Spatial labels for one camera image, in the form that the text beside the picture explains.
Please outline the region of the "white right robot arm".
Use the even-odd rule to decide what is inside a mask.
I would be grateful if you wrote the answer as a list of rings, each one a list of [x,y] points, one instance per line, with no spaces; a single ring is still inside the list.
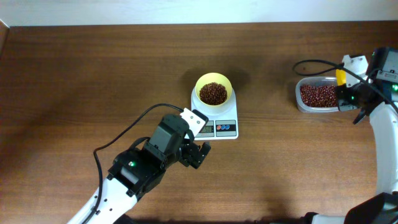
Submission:
[[[381,47],[371,60],[345,55],[340,64],[328,65],[336,72],[338,110],[358,109],[354,124],[369,117],[376,143],[376,194],[344,216],[308,212],[300,222],[397,223],[397,50]]]

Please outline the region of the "yellow plastic scoop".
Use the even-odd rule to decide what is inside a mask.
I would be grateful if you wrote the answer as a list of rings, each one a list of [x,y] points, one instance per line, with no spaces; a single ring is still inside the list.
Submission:
[[[346,84],[346,72],[344,70],[336,70],[336,83],[338,86]]]

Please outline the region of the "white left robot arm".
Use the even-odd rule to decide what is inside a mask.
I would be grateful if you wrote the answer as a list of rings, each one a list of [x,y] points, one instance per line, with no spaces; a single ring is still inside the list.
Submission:
[[[160,183],[171,165],[199,168],[211,147],[193,141],[207,122],[197,110],[165,115],[151,137],[137,139],[115,157],[96,192],[69,222],[114,223]]]

